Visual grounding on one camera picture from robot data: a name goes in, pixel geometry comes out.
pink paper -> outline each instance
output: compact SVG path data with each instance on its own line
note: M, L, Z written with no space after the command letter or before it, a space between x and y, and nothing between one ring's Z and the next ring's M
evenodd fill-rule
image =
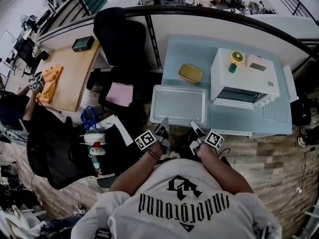
M106 96L106 101L128 107L133 98L133 86L113 82Z

folded orange garment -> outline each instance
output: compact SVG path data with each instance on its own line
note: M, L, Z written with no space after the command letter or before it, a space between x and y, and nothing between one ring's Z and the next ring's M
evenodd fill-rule
M44 89L42 93L37 95L38 99L44 103L50 103L54 94L55 89L58 85L59 77L61 75L63 66L56 66L55 68L50 67L42 73L45 81Z

wood plank flooring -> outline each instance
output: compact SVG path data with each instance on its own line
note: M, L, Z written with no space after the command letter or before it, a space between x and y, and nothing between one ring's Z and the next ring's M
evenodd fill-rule
M85 90L81 107L96 105L100 90L100 85L95 86L92 91ZM149 113L150 104L145 105L145 109ZM62 111L59 117L64 121L67 115L72 117L74 124L80 123L79 112ZM145 130L148 128L153 130L155 126L149 122ZM171 127L169 133L171 142L176 141L187 130L186 127ZM288 136L279 135L259 139L224 136L225 142L222 148L231 148L227 156L229 163L247 179L256 195L273 214L276 214L296 194L296 188L303 176L301 171L301 164L304 162L303 151L310 147L299 146L296 141L298 135L299 130L294 127L293 134ZM78 203L90 208L106 191L99 188L94 180L75 182L62 190L54 190L45 179L33 175L24 151L25 149L21 146L0 143L0 152L18 161L18 173L21 180L41 196L45 209L52 217L72 214ZM315 203L319 150L307 153L307 169L314 171L313 178L310 176L306 180L303 192L298 194L277 216L283 226L284 239L291 238L302 228L306 219L304 212L311 211Z

light blue tabletop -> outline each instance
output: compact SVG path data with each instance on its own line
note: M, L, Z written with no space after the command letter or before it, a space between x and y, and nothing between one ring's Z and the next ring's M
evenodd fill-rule
M238 50L273 61L280 97L263 108L255 107L253 110L214 105L210 100L210 68L218 48ZM187 63L203 71L200 83L191 84L178 75L180 66ZM217 38L172 35L168 42L161 83L171 86L205 88L208 91L208 101L210 102L206 128L264 134L292 133L290 101L283 68L274 55L263 50Z

yellow container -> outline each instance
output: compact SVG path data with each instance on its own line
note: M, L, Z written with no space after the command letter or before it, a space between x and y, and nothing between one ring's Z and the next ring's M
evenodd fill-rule
M201 81L203 72L192 65L182 64L178 71L178 75L181 76L183 79L196 84Z

